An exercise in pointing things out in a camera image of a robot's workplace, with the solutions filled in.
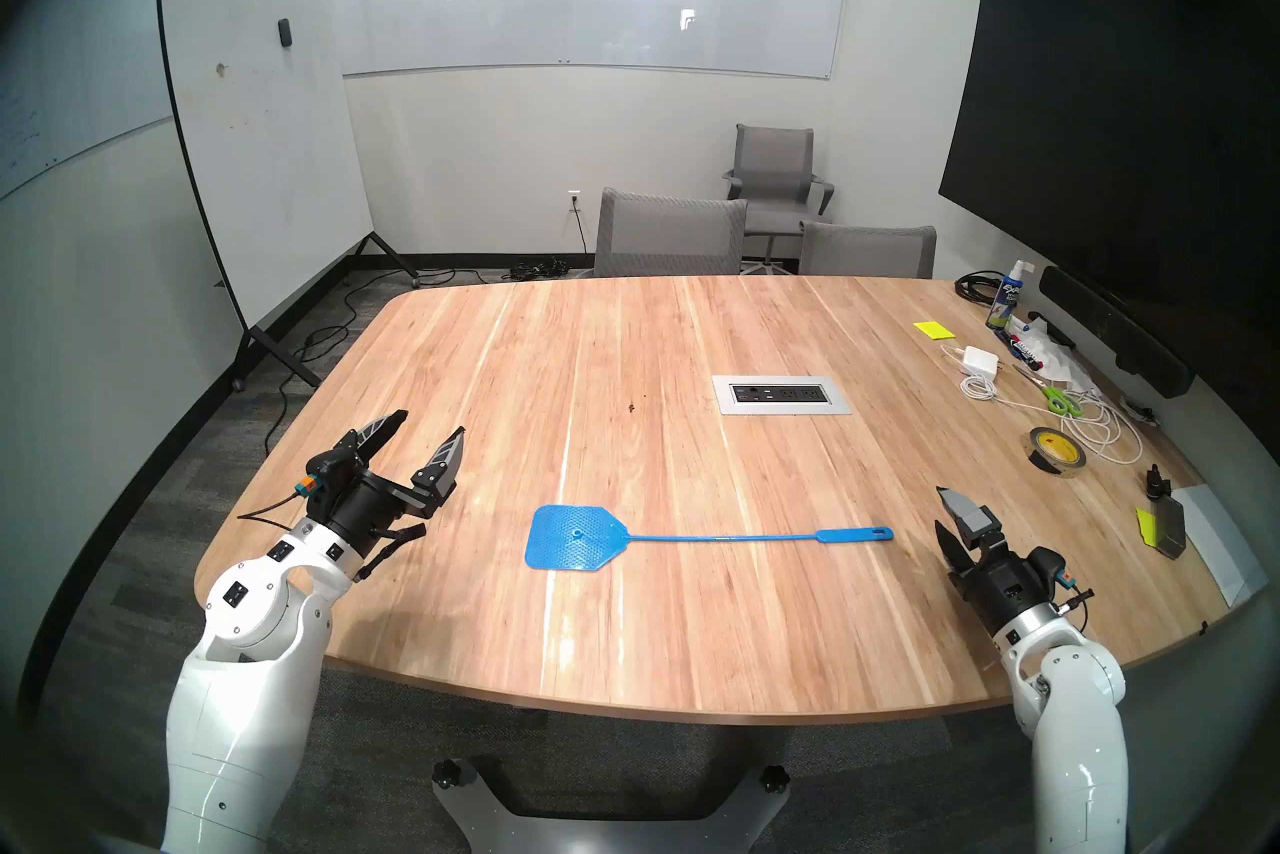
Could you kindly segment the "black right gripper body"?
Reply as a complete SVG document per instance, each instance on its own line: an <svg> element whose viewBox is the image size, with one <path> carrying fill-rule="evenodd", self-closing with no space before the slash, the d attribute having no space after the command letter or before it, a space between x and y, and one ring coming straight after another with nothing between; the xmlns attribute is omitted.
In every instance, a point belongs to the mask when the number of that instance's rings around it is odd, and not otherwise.
<svg viewBox="0 0 1280 854"><path fill-rule="evenodd" d="M1044 547L1027 558L1002 545L987 551L980 561L969 556L969 595L961 598L977 613L989 638L1023 613L1055 604L1055 585L1061 556Z"/></svg>

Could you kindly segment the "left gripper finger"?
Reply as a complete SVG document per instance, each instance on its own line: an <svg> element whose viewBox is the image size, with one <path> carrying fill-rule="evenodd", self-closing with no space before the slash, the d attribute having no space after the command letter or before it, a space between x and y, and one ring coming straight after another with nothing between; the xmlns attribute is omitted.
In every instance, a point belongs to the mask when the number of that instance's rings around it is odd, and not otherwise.
<svg viewBox="0 0 1280 854"><path fill-rule="evenodd" d="M410 417L410 411L401 408L356 429L353 444L358 460L370 462L383 449L381 447L385 447L390 438L401 430L407 417Z"/></svg>
<svg viewBox="0 0 1280 854"><path fill-rule="evenodd" d="M430 457L419 472L413 472L413 490L429 494L451 494L454 489L457 472L465 455L465 434L462 426L454 429Z"/></svg>

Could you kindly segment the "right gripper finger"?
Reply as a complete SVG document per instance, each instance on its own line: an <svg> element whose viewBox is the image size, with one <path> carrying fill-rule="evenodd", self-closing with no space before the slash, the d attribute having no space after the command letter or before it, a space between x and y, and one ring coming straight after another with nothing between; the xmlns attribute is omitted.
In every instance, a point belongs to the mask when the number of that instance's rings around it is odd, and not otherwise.
<svg viewBox="0 0 1280 854"><path fill-rule="evenodd" d="M934 490L954 522L957 542L965 552L977 549L987 552L1004 545L1002 525L988 507L978 506L951 488L937 487Z"/></svg>
<svg viewBox="0 0 1280 854"><path fill-rule="evenodd" d="M957 595L969 595L969 552L963 542L940 520L934 520L934 536L947 565L947 577Z"/></svg>

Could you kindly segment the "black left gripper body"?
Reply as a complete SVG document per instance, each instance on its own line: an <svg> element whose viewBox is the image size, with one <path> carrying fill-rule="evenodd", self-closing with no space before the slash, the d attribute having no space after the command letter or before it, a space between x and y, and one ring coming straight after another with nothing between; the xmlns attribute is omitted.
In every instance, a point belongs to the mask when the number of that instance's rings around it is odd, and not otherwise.
<svg viewBox="0 0 1280 854"><path fill-rule="evenodd" d="M358 470L355 481L323 520L362 562L381 562L426 535L426 521L451 499L457 467L424 467L411 485Z"/></svg>

